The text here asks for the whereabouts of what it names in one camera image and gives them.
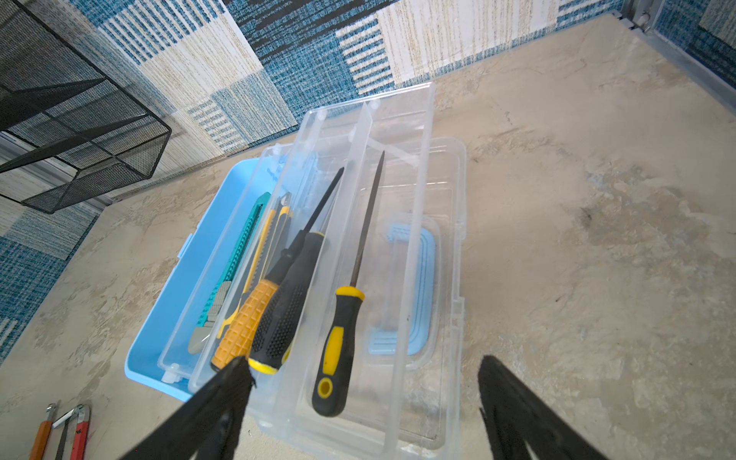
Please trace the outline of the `light blue plastic toolbox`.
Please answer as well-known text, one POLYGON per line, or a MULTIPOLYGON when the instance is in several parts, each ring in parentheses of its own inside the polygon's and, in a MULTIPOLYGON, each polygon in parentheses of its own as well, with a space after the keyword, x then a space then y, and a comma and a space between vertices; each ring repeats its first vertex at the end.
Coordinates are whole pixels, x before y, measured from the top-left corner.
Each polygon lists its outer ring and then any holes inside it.
POLYGON ((274 375, 255 372, 247 414, 265 435, 319 458, 456 459, 460 456, 460 369, 466 236, 466 149, 432 136, 434 84, 310 110, 296 140, 233 167, 138 333, 129 379, 187 401, 215 377, 211 360, 224 320, 241 298, 266 217, 291 193, 264 276, 312 216, 335 174, 344 174, 312 231, 325 239, 291 355, 274 375), (335 291, 351 280, 358 239, 381 154, 385 163, 358 276, 347 403, 317 414, 312 393, 335 315, 335 291), (188 344, 256 199, 270 200, 241 258, 201 353, 188 344))

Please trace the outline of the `black yellow utility knife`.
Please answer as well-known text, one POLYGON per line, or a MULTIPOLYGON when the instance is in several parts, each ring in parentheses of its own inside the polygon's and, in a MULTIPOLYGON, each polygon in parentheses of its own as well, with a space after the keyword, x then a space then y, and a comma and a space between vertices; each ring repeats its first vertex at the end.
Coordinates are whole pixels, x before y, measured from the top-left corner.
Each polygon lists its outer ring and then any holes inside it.
POLYGON ((249 297, 250 293, 252 293, 253 289, 255 289, 256 285, 264 276, 264 271, 268 265, 268 257, 271 253, 271 247, 274 245, 274 241, 277 240, 276 234, 279 222, 285 222, 287 220, 287 218, 282 218, 283 215, 289 216, 290 201, 291 193, 286 193, 280 197, 274 208, 269 211, 258 245, 256 245, 252 256, 249 272, 245 278, 245 286, 241 292, 241 298, 234 312, 224 320, 222 327, 220 327, 220 331, 218 331, 217 339, 222 338, 225 329, 237 317, 241 306, 245 304, 245 300, 249 297))

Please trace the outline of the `black yellow phillips screwdriver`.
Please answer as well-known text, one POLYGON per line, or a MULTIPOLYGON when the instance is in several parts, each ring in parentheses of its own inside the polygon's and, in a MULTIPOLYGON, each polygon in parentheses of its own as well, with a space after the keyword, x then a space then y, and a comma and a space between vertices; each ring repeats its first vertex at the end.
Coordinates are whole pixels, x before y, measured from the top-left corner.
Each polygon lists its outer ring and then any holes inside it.
POLYGON ((276 374, 286 362, 303 312, 307 293, 325 236, 307 230, 314 225, 325 204, 320 204, 300 236, 304 245, 284 280, 266 306, 253 339, 249 365, 266 375, 276 374))

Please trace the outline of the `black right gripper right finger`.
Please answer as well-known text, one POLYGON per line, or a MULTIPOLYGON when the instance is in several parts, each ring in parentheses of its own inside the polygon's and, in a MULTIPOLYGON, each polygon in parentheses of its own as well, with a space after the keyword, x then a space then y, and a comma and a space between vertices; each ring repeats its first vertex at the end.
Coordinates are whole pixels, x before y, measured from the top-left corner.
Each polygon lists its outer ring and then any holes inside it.
POLYGON ((494 459, 603 459, 495 356, 478 370, 480 413, 494 459))

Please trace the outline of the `orange hex key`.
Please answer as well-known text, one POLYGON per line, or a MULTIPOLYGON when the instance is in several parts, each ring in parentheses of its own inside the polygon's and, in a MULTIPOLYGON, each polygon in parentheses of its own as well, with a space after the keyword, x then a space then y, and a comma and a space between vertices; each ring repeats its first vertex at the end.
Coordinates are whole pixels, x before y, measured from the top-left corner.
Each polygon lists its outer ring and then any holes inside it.
POLYGON ((34 439, 34 444, 29 456, 30 460, 43 459, 53 423, 56 419, 58 407, 59 405, 56 402, 51 402, 51 404, 48 404, 46 407, 46 418, 39 425, 38 433, 36 434, 36 439, 34 439))

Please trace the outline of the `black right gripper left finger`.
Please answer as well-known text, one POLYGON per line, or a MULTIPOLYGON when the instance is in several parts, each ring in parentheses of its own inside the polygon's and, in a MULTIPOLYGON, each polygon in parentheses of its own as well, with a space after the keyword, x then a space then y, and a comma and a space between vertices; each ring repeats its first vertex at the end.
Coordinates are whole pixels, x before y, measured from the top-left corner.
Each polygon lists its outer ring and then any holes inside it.
POLYGON ((255 385, 247 358, 238 356, 125 459, 232 459, 255 385))

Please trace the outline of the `teal utility knife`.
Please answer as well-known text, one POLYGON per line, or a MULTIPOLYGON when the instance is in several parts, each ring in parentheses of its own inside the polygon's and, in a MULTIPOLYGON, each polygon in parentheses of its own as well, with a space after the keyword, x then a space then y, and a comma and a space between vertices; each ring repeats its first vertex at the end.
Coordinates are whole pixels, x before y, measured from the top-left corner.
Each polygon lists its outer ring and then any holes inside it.
POLYGON ((201 353, 205 342, 212 335, 212 330, 222 309, 224 299, 230 290, 235 274, 241 264, 243 253, 245 253, 245 249, 266 209, 266 205, 268 205, 270 197, 271 193, 268 192, 260 195, 251 208, 228 259, 225 270, 222 272, 222 276, 220 276, 199 315, 197 326, 195 326, 187 348, 190 355, 201 353))

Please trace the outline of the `wooden handled screwdriver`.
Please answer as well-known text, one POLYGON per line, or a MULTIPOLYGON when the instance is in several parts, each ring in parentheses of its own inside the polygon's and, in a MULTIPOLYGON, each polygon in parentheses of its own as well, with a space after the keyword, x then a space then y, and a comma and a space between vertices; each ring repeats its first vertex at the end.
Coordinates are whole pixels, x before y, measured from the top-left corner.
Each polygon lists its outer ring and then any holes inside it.
MULTIPOLYGON (((332 182, 328 186, 324 195, 320 199, 318 205, 327 204, 333 191, 339 184, 344 174, 343 168, 340 168, 332 182)), ((283 249, 279 259, 271 267, 271 270, 264 276, 264 278, 258 283, 253 289, 251 295, 245 300, 245 304, 239 310, 237 317, 231 323, 225 337, 218 345, 212 360, 211 367, 217 371, 224 369, 224 367, 234 358, 247 357, 249 358, 253 339, 257 332, 259 323, 261 321, 263 313, 266 311, 269 301, 276 293, 279 285, 282 283, 285 277, 285 273, 289 270, 295 257, 300 253, 302 246, 304 245, 304 236, 300 236, 300 233, 307 227, 300 230, 295 238, 292 240, 291 245, 283 249)))

